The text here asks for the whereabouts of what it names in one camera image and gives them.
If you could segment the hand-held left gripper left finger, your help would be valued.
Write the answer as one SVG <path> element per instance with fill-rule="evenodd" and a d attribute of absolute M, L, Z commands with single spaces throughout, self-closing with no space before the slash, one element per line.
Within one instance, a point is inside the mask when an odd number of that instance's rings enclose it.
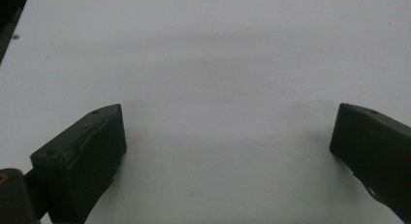
<path fill-rule="evenodd" d="M 127 144 L 119 104 L 88 113 L 31 155 L 26 175 L 37 216 L 84 224 L 111 186 Z"/>

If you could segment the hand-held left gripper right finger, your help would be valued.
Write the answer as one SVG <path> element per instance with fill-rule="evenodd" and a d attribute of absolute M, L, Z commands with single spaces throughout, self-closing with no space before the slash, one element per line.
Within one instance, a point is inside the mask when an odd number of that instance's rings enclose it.
<path fill-rule="evenodd" d="M 411 224 L 411 127 L 372 109 L 342 103 L 330 152 L 374 200 Z"/>

